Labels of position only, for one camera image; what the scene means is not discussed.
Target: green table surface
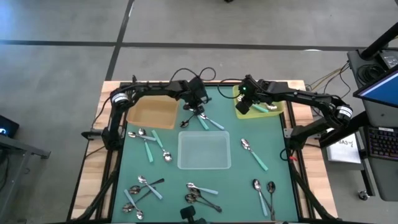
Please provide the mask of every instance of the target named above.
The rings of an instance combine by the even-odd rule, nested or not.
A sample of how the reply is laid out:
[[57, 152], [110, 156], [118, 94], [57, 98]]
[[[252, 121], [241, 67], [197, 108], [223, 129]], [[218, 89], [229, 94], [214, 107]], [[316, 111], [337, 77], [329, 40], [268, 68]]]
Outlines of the green table surface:
[[[232, 88], [222, 86], [225, 95], [232, 94]], [[198, 187], [217, 190], [218, 195], [202, 192], [207, 200], [219, 205], [222, 213], [194, 203], [196, 210], [195, 219], [204, 218], [208, 222], [263, 222], [271, 220], [271, 213], [265, 217], [261, 210], [259, 194], [252, 187], [252, 180], [259, 179], [265, 197], [271, 202], [270, 194], [266, 189], [268, 181], [274, 181], [274, 209], [277, 220], [295, 222], [297, 210], [290, 180], [287, 162], [279, 158], [279, 153], [284, 148], [282, 126], [279, 116], [270, 118], [238, 119], [235, 114], [233, 101], [223, 98], [216, 87], [206, 88], [212, 100], [205, 105], [205, 113], [210, 118], [220, 123], [229, 132], [231, 145], [231, 167], [223, 170], [181, 170], [177, 167], [178, 134], [181, 131], [205, 131], [197, 118], [192, 118], [187, 128], [180, 128], [179, 123], [189, 118], [192, 113], [182, 109], [183, 102], [178, 111], [178, 116], [173, 130], [155, 129], [166, 150], [173, 155], [173, 161], [166, 163], [162, 151], [156, 142], [149, 141], [149, 147], [154, 157], [154, 162], [149, 163], [144, 141], [126, 137], [124, 142], [121, 170], [119, 173], [118, 189], [113, 210], [113, 223], [122, 222], [181, 222], [180, 210], [188, 204], [184, 196], [189, 193], [186, 183], [193, 182]], [[209, 131], [219, 129], [206, 121]], [[128, 131], [137, 132], [137, 126], [128, 124]], [[151, 136], [152, 128], [146, 128]], [[250, 142], [251, 149], [262, 159], [269, 168], [261, 169], [254, 157], [241, 146], [241, 138]], [[136, 211], [123, 213], [122, 207], [128, 203], [123, 190], [132, 185], [141, 185], [138, 175], [143, 175], [147, 181], [154, 182], [164, 178], [165, 182], [157, 184], [156, 188], [162, 194], [159, 200], [154, 194], [148, 195], [137, 206], [144, 212], [145, 218], [140, 221], [136, 218]], [[148, 191], [143, 189], [139, 194], [132, 195], [137, 200]]]

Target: monitor screen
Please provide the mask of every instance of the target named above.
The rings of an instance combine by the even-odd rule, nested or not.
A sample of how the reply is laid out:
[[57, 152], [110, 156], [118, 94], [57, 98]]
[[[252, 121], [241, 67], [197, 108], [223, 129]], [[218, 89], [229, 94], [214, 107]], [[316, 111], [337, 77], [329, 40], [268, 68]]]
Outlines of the monitor screen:
[[379, 80], [356, 91], [354, 96], [398, 108], [398, 69], [387, 71]]

